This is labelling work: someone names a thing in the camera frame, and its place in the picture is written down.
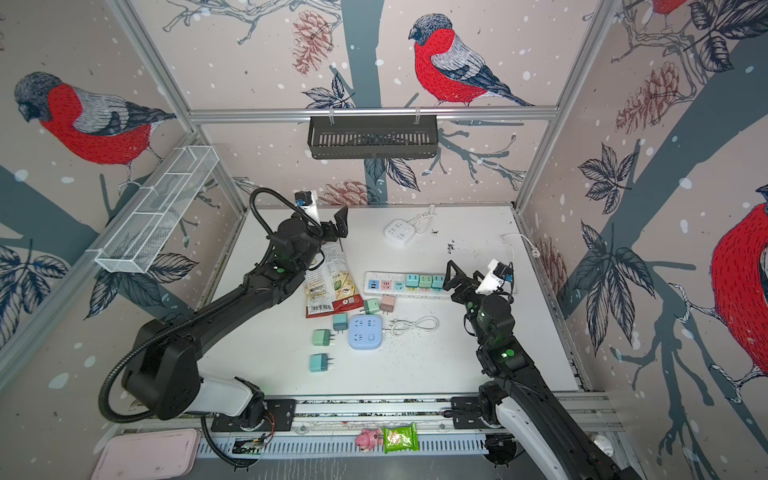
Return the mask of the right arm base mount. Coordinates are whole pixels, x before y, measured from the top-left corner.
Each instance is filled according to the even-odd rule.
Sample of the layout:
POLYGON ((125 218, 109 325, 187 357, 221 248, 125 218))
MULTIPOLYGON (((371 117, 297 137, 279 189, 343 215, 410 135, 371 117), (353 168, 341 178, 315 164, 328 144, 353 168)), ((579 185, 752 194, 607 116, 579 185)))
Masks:
POLYGON ((441 415, 449 419, 456 430, 502 429, 488 402, 477 396, 452 397, 449 407, 441 415))

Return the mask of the pink plug adapter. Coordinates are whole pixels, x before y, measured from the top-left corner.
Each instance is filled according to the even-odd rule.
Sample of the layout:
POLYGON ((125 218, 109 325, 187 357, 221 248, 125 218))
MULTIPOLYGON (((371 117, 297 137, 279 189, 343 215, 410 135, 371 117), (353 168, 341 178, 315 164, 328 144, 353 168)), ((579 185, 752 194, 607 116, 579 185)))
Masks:
POLYGON ((383 295, 379 302, 379 309, 384 313, 392 313, 395 309, 396 297, 392 295, 383 295))

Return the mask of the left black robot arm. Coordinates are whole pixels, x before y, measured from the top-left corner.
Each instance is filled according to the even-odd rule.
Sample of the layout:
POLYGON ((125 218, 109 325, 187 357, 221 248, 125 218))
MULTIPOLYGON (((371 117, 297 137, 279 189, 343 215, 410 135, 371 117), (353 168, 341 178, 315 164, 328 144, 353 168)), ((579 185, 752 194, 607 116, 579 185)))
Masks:
POLYGON ((254 189, 249 208, 268 241, 261 261, 235 289, 195 313, 169 324, 144 324, 132 350, 99 390, 102 417, 128 424, 151 417, 222 414, 239 419, 248 429, 257 427, 267 414, 262 390, 241 377, 205 377, 198 362, 243 323, 287 300, 307 273, 319 268, 316 258, 323 246, 347 237, 348 208, 322 221, 315 205, 310 191, 299 191, 288 200, 271 188, 254 189))

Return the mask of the white colourful power strip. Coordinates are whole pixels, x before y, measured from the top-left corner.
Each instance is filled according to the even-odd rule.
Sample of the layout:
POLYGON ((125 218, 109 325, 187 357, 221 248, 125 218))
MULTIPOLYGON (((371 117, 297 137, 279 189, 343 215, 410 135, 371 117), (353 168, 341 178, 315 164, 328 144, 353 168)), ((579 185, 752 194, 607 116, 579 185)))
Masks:
POLYGON ((363 281, 363 292, 372 296, 449 299, 450 293, 443 289, 444 281, 443 274, 368 271, 363 281))

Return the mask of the red white snack bag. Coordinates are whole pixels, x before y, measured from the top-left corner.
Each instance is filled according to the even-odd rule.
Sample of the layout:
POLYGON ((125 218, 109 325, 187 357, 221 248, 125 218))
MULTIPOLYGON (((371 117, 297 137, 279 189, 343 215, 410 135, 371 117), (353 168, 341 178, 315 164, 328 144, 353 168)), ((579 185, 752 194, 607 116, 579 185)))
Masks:
POLYGON ((351 274, 340 240, 327 242, 305 276, 306 317, 358 310, 363 299, 351 274))

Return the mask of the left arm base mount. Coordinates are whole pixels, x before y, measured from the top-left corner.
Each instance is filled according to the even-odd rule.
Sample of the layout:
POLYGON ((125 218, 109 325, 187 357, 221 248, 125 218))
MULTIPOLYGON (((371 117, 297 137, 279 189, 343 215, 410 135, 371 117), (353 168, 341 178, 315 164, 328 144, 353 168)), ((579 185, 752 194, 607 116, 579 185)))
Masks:
POLYGON ((216 413, 210 429, 215 433, 288 432, 296 406, 295 399, 266 399, 237 417, 216 413))

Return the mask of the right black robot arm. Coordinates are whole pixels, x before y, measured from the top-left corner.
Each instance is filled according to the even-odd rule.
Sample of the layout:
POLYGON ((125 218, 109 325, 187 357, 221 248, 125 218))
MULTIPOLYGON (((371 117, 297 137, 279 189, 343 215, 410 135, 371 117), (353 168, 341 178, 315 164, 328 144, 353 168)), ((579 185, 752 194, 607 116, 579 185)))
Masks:
POLYGON ((620 467, 577 424, 552 393, 514 334, 514 267, 496 260, 483 275, 467 275, 447 262, 443 289, 465 308, 472 327, 476 357, 491 380, 479 387, 481 417, 506 429, 548 479, 638 479, 630 466, 620 467))

